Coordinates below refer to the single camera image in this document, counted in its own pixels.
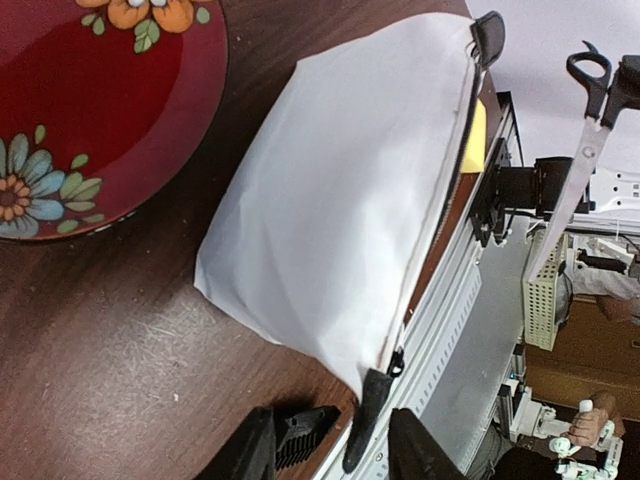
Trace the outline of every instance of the white pouch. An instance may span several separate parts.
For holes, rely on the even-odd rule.
[[[359,398],[387,371],[502,49],[477,48],[477,25],[418,15],[301,60],[198,253],[207,299]]]

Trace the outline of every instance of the wooden table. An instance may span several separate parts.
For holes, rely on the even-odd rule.
[[[184,170],[130,220],[94,236],[0,246],[0,470],[13,479],[190,479],[257,405],[353,397],[315,360],[267,344],[192,285],[216,206],[296,60],[463,0],[224,0],[230,68],[220,111]],[[497,112],[487,97],[490,111]],[[491,125],[496,125],[497,116]],[[463,179],[447,228],[467,201]],[[440,241],[416,299],[437,265]]]

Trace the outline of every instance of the yellow block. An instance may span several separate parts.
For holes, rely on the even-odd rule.
[[[480,173],[484,172],[484,155],[487,144],[487,109],[480,100],[476,105],[476,112],[473,117],[473,127],[467,151],[464,154],[460,173]]]

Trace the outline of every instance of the scissors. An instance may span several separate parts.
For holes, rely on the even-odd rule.
[[[640,55],[623,56],[609,85],[611,63],[592,44],[584,43],[588,51],[567,58],[567,71],[587,90],[584,128],[542,245],[527,265],[525,279],[528,282],[536,280],[565,228],[571,223],[620,112],[626,108],[640,110]],[[595,63],[604,73],[599,77],[589,75],[580,68],[580,62]],[[602,120],[598,122],[603,105]]]

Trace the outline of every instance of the white basket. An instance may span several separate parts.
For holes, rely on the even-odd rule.
[[[545,230],[534,234],[529,262],[533,261],[535,252],[540,248]],[[551,252],[547,262],[538,274],[535,282],[522,281],[525,313],[525,342],[543,350],[553,350],[558,334],[556,325],[556,298],[558,286],[558,269],[567,258],[568,237],[563,235]]]

